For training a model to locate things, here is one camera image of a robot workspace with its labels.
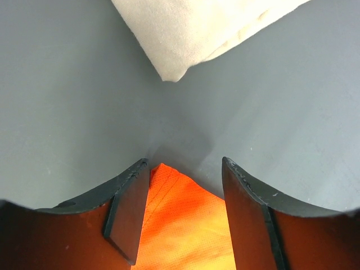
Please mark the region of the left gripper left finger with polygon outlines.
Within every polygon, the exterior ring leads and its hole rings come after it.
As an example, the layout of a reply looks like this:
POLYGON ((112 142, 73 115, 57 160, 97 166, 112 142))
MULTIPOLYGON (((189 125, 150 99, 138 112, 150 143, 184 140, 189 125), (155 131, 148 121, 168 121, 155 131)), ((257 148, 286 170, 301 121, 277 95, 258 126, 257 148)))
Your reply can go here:
POLYGON ((150 186, 147 159, 54 208, 1 201, 2 269, 131 269, 150 186))

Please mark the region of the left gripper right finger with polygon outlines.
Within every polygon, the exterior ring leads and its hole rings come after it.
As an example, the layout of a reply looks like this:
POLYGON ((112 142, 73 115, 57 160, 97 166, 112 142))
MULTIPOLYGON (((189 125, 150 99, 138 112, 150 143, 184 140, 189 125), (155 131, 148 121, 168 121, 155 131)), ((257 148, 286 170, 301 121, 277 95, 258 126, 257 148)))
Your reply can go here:
POLYGON ((222 159, 237 269, 358 269, 359 210, 295 199, 222 159))

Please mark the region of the orange t shirt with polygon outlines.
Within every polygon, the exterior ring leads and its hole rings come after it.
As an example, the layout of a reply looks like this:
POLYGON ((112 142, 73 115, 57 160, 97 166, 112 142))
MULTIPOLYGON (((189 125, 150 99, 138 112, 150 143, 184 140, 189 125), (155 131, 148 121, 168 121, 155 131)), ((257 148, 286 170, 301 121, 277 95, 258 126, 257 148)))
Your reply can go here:
POLYGON ((235 269, 223 199, 163 163, 150 189, 133 269, 235 269))

